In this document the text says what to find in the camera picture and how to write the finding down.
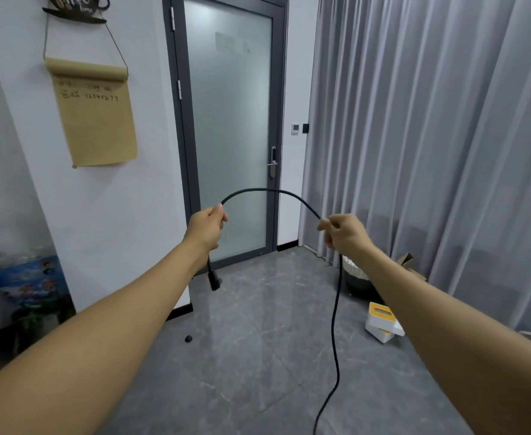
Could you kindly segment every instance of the door frame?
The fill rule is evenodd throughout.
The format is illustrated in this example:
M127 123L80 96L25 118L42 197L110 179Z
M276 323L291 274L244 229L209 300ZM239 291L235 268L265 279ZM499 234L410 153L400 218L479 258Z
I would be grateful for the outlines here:
M279 189L280 177L282 170L282 140L283 140L283 125L284 125L284 93L285 93L285 75L286 75L286 43L288 32L288 14L289 14L289 0L213 0L242 8L244 10L263 14L262 12L255 12L252 6L256 3L260 3L263 6L263 2L274 5L275 7L281 7L283 9L282 16L282 28L274 29L274 19L272 18L272 58L271 58L271 76L270 80L274 79L274 70L277 66L279 74L277 98L279 98L277 104L277 110L275 114L272 114L271 100L275 97L275 91L271 90L270 95L270 116L269 116L269 129L271 130L273 121L276 121L275 130L275 146L276 146L276 160L278 166L276 168L276 174L274 179L275 189ZM195 146L188 146L186 140L195 140L194 126L193 126L193 108L191 97L191 80L189 77L189 60L187 52L187 31L185 29L185 13L183 0L162 0L163 2L163 17L165 19L165 33L167 40L167 50L169 56L169 69L171 76L171 88L173 93L173 105L175 108L175 123L177 126L177 142L179 145L179 162L181 166L182 177L182 189L183 200L185 204L185 217L187 223L191 214L199 210L198 198L192 197L192 192L197 192L198 197L198 172L197 172L197 156L195 153ZM281 57L274 55L274 50L278 51L279 46L276 49L274 39L276 34L281 34L282 54ZM278 237L278 218L279 218L279 194L276 192L268 192L267 196L268 205L272 204L273 207L273 226L270 227L269 222L266 227L266 247L251 250L249 252L241 253L229 258L221 259L214 263L214 268L228 266L230 264L244 261L246 259L259 256L265 253L272 252L276 249L277 237Z

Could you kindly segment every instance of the door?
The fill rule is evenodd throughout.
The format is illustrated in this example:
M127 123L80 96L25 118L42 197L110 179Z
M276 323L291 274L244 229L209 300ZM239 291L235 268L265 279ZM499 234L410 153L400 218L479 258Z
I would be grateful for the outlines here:
M240 189L278 188L285 6L170 2L189 217ZM276 203L273 192L227 202L230 222L211 253L216 268L273 251Z

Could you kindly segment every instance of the power cord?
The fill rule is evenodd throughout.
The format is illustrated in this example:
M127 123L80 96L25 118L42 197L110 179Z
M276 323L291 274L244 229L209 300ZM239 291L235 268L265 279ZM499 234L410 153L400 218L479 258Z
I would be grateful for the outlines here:
M240 191L234 192L233 194L228 195L225 197L221 204L225 205L227 200L235 197L236 195L244 194L246 192L253 192L253 191L265 191L265 192L276 192L277 194L286 194L290 195L294 198L297 198L302 202L303 205L305 205L306 208L308 208L312 213L316 216L317 219L320 219L320 215L318 215L318 212L316 212L312 206L307 204L305 200L302 197L299 197L298 195L289 192L289 191L282 191L280 189L268 189L268 188L247 188L247 189L241 189ZM211 268L211 260L207 259L207 270L208 270L208 277L209 277L209 285L211 285L211 290L215 291L221 286L221 279L217 277L215 274L215 271ZM313 434L316 435L316 428L318 427L318 421L320 420L320 416L322 415L322 412L324 411L324 408L334 395L334 392L336 392L336 389L338 389L338 384L340 383L340 366L338 366L338 354L336 353L336 339L334 338L334 324L336 322L336 310L338 309L338 299L340 298L340 288L342 287L342 255L340 255L340 273L338 276L338 287L336 289L336 299L334 300L334 310L332 311L332 323L330 325L330 331L332 334L332 351L334 352L334 363L336 364L336 384L334 385L334 388L330 391L328 396L326 397L326 400L324 400L324 404L320 408L320 411L318 412L318 415L316 416L316 422L314 423L314 431Z

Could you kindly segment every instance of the person's right arm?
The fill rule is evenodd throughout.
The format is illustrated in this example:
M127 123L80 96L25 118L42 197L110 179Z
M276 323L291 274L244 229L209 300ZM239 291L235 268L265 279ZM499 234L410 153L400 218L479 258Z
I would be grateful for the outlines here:
M476 435L531 434L531 341L393 262L353 214L318 230L368 275Z

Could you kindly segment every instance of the forearm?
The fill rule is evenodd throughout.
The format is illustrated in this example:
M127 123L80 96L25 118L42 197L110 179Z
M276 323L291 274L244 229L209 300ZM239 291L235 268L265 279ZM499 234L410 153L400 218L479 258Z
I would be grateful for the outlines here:
M94 432L130 385L199 254L181 243L1 370L0 433Z
M377 248L353 261L476 434L531 433L531 342L419 280Z

